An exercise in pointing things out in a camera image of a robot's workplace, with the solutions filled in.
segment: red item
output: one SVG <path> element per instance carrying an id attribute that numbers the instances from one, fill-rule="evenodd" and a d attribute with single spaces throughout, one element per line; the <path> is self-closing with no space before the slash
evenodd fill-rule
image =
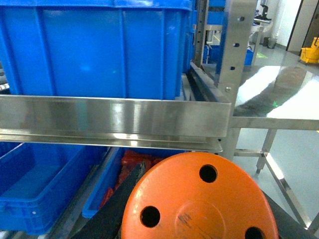
<path id="1" fill-rule="evenodd" d="M 150 159 L 145 159 L 144 163 L 145 163 L 145 172 L 147 172 L 152 168 L 153 162 Z"/>
<path id="2" fill-rule="evenodd" d="M 149 155 L 149 154 L 140 154 L 140 153 L 136 153 L 132 150 L 127 150 L 124 153 L 124 158 L 125 157 L 138 157 L 138 158 L 148 158 L 148 159 L 152 159 L 153 156 Z"/>
<path id="3" fill-rule="evenodd" d="M 157 158 L 153 161 L 153 165 L 157 165 L 159 162 L 162 162 L 163 160 L 163 158 Z"/>
<path id="4" fill-rule="evenodd" d="M 103 207 L 104 204 L 109 200 L 109 198 L 113 195 L 113 193 L 119 188 L 119 186 L 124 182 L 127 176 L 132 172 L 132 170 L 138 165 L 139 163 L 145 163 L 145 170 L 146 172 L 149 171 L 155 164 L 158 164 L 164 160 L 163 158 L 155 158 L 148 154 L 139 154 L 132 150 L 127 150 L 124 153 L 124 157 L 121 159 L 121 173 L 118 177 L 114 190 L 112 188 L 108 188 L 107 192 L 105 193 L 103 200 L 100 204 L 100 207 Z"/>
<path id="5" fill-rule="evenodd" d="M 114 191 L 112 188 L 108 188 L 108 190 L 106 191 L 106 193 L 104 194 L 103 200 L 100 204 L 99 209 L 101 209 L 101 207 L 104 206 L 104 204 L 106 204 L 106 202 L 109 200 L 109 198 L 113 195 Z"/>

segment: metal upright post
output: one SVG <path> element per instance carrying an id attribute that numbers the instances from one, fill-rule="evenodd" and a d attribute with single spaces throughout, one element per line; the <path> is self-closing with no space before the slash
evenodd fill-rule
<path id="1" fill-rule="evenodd" d="M 209 0 L 197 0 L 197 23 L 195 32 L 195 52 L 193 62 L 200 67 L 203 60 Z"/>
<path id="2" fill-rule="evenodd" d="M 222 29 L 221 50 L 222 60 L 217 65 L 216 84 L 224 91 L 232 103 L 231 116 L 236 102 L 237 92 L 244 69 L 252 22 L 254 19 L 256 0 L 227 0 L 224 24 Z M 229 160 L 233 159 L 238 129 L 229 129 L 227 136 L 221 141 L 223 152 L 221 155 Z"/>
<path id="3" fill-rule="evenodd" d="M 267 154 L 270 152 L 271 146 L 273 145 L 275 136 L 276 136 L 277 130 L 276 129 L 269 129 L 264 141 L 264 145 L 262 147 L 262 151 Z M 265 157 L 259 157 L 257 161 L 257 171 L 256 173 L 260 173 L 262 169 L 264 169 L 264 166 L 266 164 L 266 158 Z"/>

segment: stainless steel shelf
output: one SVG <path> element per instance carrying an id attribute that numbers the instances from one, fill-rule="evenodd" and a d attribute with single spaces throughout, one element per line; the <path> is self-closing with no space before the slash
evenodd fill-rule
<path id="1" fill-rule="evenodd" d="M 192 64 L 175 101 L 1 95 L 0 141 L 220 152 L 230 109 Z"/>
<path id="2" fill-rule="evenodd" d="M 245 66 L 230 127 L 318 130 L 318 91 L 319 76 L 300 67 Z"/>

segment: metal table leg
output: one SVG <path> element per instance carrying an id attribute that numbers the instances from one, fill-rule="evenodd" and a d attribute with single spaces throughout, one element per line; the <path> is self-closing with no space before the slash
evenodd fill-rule
<path id="1" fill-rule="evenodd" d="M 234 158 L 240 129 L 241 128 L 230 128 L 227 136 L 221 141 L 223 152 L 221 152 L 220 155 L 230 161 Z"/>
<path id="2" fill-rule="evenodd" d="M 315 219 L 310 224 L 308 231 L 311 234 L 315 234 L 319 229 L 319 213 L 316 215 Z"/>
<path id="3" fill-rule="evenodd" d="M 279 186 L 281 192 L 286 198 L 290 208 L 295 214 L 298 222 L 304 228 L 308 228 L 311 224 L 310 218 L 308 217 L 305 209 L 302 207 L 302 205 L 298 201 L 297 197 L 295 196 L 294 192 L 290 188 L 289 184 L 285 180 L 284 174 L 282 173 L 281 169 L 279 168 L 277 163 L 274 161 L 270 153 L 266 155 L 266 164 L 271 174 L 273 175 L 277 185 Z"/>
<path id="4" fill-rule="evenodd" d="M 276 133 L 277 133 L 276 129 L 269 129 L 268 130 L 265 141 L 264 141 L 264 145 L 261 149 L 265 154 L 270 152 L 270 149 L 271 149 L 271 146 L 273 145 Z M 260 173 L 260 171 L 264 168 L 265 164 L 266 164 L 266 158 L 263 156 L 260 156 L 258 158 L 257 165 L 256 165 L 257 166 L 256 173 Z"/>

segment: blue storage bin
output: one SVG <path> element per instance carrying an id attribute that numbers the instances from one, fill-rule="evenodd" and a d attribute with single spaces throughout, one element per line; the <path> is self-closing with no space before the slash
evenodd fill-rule
<path id="1" fill-rule="evenodd" d="M 190 62 L 194 55 L 193 38 L 194 38 L 194 33 L 186 34 L 183 73 L 187 73 L 188 70 L 190 69 Z"/>
<path id="2" fill-rule="evenodd" d="M 207 24 L 211 25 L 222 25 L 224 20 L 224 12 L 223 11 L 209 11 Z"/>
<path id="3" fill-rule="evenodd" d="M 0 230 L 48 232 L 105 147 L 23 143 L 0 158 Z"/>
<path id="4" fill-rule="evenodd" d="M 19 95 L 173 100 L 190 0 L 0 0 L 0 59 Z"/>
<path id="5" fill-rule="evenodd" d="M 212 63 L 217 62 L 217 60 L 218 60 L 220 45 L 212 45 L 210 47 L 211 48 L 209 49 L 208 63 L 212 64 Z"/>
<path id="6" fill-rule="evenodd" d="M 197 11 L 194 11 L 192 17 L 193 24 L 197 22 Z M 210 25 L 222 25 L 224 20 L 224 12 L 223 11 L 209 11 L 207 17 L 207 24 Z"/>
<path id="7" fill-rule="evenodd" d="M 209 0 L 209 6 L 223 7 L 226 5 L 226 0 Z"/>
<path id="8" fill-rule="evenodd" d="M 121 159 L 126 150 L 133 150 L 136 153 L 150 154 L 160 158 L 167 158 L 175 154 L 184 153 L 183 150 L 153 149 L 153 148 L 116 148 L 110 155 L 110 161 L 105 167 L 99 181 L 86 202 L 82 215 L 85 218 L 92 218 L 99 210 L 102 199 L 109 187 L 114 188 L 117 178 L 121 172 Z"/>
<path id="9" fill-rule="evenodd" d="M 250 66 L 253 61 L 254 52 L 250 49 L 247 49 L 247 54 L 245 58 L 245 66 Z"/>
<path id="10" fill-rule="evenodd" d="M 209 58 L 208 63 L 216 63 L 219 58 L 219 52 L 220 52 L 220 45 L 213 45 L 211 46 L 211 49 L 209 49 Z M 246 57 L 245 57 L 245 63 L 244 65 L 251 65 L 253 60 L 254 52 L 250 49 L 247 49 Z"/>
<path id="11" fill-rule="evenodd" d="M 21 143 L 16 142 L 0 142 L 0 157 L 13 150 Z"/>

